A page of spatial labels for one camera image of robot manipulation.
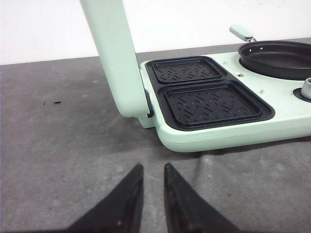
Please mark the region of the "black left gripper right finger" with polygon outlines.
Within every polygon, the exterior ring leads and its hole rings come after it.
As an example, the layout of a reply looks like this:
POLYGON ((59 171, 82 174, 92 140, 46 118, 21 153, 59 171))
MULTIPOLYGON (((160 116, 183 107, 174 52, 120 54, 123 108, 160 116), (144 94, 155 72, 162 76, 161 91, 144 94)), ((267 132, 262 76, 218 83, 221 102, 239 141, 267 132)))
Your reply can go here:
POLYGON ((164 167, 164 205, 169 233, 236 233, 239 229, 187 183, 175 167, 164 167))

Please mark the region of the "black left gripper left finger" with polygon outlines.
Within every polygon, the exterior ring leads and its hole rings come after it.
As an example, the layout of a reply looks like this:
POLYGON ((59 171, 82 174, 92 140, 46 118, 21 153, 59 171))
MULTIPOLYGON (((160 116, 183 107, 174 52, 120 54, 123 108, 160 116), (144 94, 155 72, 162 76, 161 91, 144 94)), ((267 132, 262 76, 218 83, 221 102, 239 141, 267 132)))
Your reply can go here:
POLYGON ((136 164, 106 198, 68 230, 71 233, 138 233, 143 195, 143 165, 136 164))

